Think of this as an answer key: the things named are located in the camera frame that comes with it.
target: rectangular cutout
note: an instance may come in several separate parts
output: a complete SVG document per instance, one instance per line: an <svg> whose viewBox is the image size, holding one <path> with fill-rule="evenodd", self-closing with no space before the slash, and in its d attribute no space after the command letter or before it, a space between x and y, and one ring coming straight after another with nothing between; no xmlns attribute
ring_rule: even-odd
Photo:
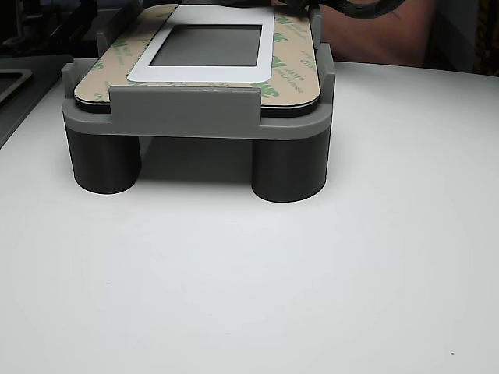
<svg viewBox="0 0 499 374"><path fill-rule="evenodd" d="M257 66L261 25L176 25L151 66Z"/></svg>

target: cylindrical leg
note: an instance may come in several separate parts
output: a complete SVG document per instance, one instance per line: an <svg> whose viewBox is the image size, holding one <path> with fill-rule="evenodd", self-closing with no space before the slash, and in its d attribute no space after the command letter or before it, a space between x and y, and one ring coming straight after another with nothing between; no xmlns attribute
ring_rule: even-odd
<svg viewBox="0 0 499 374"><path fill-rule="evenodd" d="M66 127L76 182L102 194L132 187L142 162L138 136L88 135Z"/></svg>
<svg viewBox="0 0 499 374"><path fill-rule="evenodd" d="M331 127L300 140L253 141L253 191L262 199L290 203L311 197L326 183Z"/></svg>

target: white tabletop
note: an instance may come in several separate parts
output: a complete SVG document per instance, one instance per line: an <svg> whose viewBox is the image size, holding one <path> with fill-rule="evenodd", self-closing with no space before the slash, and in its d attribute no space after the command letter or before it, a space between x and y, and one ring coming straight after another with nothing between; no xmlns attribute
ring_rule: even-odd
<svg viewBox="0 0 499 374"><path fill-rule="evenodd" d="M499 79L338 64L327 185L293 204L246 142L158 139L86 192L62 98L0 149L1 373L499 372Z"/></svg>

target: white frame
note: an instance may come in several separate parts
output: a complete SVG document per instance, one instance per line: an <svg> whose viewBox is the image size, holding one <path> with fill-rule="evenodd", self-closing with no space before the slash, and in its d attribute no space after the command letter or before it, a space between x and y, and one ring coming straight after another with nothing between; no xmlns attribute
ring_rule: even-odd
<svg viewBox="0 0 499 374"><path fill-rule="evenodd" d="M151 66L174 25L261 26L256 66ZM180 5L156 33L128 79L133 82L260 83L272 76L274 8L229 8L218 5Z"/></svg>

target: tan backing paper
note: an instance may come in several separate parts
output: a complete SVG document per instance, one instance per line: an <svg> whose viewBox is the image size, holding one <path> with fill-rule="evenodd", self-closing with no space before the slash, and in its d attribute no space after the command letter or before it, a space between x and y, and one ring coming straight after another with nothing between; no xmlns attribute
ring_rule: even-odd
<svg viewBox="0 0 499 374"><path fill-rule="evenodd" d="M75 89L77 100L108 104L110 86L256 87L264 107L296 107L320 95L317 66L308 17L299 19L275 9L272 77L262 83L131 82L129 72L177 5L145 9L113 43Z"/></svg>

